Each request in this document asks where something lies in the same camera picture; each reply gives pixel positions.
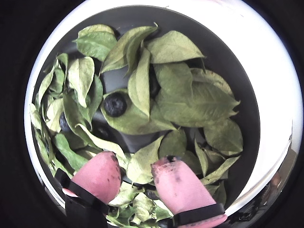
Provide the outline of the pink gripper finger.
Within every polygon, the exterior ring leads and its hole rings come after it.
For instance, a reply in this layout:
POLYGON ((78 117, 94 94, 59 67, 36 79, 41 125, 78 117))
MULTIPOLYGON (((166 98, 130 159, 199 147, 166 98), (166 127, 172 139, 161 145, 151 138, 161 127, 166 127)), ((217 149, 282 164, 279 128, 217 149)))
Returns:
POLYGON ((175 156, 151 164, 160 200, 173 214, 168 225, 220 225, 227 220, 217 203, 191 168, 175 156))
POLYGON ((105 151, 91 158, 70 178, 61 168, 55 179, 65 195, 65 209, 73 203, 109 213, 109 202, 119 193, 122 183, 118 159, 113 152, 105 151))

